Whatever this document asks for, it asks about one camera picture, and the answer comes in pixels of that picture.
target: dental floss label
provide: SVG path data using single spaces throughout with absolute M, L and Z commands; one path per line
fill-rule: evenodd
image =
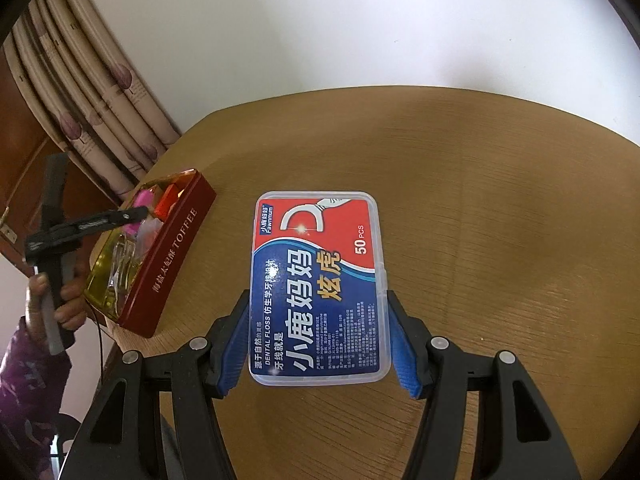
M 390 366 L 375 200 L 271 192 L 254 224 L 249 361 L 263 384 L 381 379 Z

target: metal screw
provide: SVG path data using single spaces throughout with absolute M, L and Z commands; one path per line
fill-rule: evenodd
M 130 365 L 135 363 L 138 360 L 138 352 L 135 350 L 129 350 L 128 352 L 124 352 L 122 356 L 122 362 L 124 364 Z
M 449 348 L 449 341 L 444 339 L 443 337 L 437 336 L 431 339 L 431 346 L 437 348 L 438 350 L 446 350 Z
M 514 362 L 516 362 L 516 356 L 508 350 L 503 350 L 502 352 L 500 352 L 498 354 L 498 357 L 500 358 L 500 361 L 502 361 L 506 365 L 512 365 L 514 364 Z
M 192 350 L 202 350 L 207 345 L 207 340 L 203 337 L 194 337 L 189 341 L 189 346 Z

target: purple jacket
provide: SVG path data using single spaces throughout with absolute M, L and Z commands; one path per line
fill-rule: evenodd
M 50 469 L 49 446 L 56 433 L 52 420 L 60 411 L 70 370 L 66 352 L 49 355 L 31 340 L 20 318 L 0 365 L 0 430 L 43 478 Z

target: person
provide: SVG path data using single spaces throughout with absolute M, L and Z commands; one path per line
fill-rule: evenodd
M 75 278 L 60 295 L 66 303 L 54 317 L 64 328 L 78 330 L 86 321 L 88 306 L 82 297 L 88 267 L 78 263 Z M 46 274 L 29 279 L 26 309 L 0 365 L 0 431 L 15 453 L 40 480 L 52 480 L 50 445 L 56 434 L 52 423 L 60 411 L 71 370 L 66 352 L 52 356 L 40 311 L 49 288 Z

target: curtain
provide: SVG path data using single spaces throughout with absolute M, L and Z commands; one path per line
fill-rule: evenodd
M 89 0 L 32 0 L 4 51 L 44 130 L 114 202 L 180 137 Z

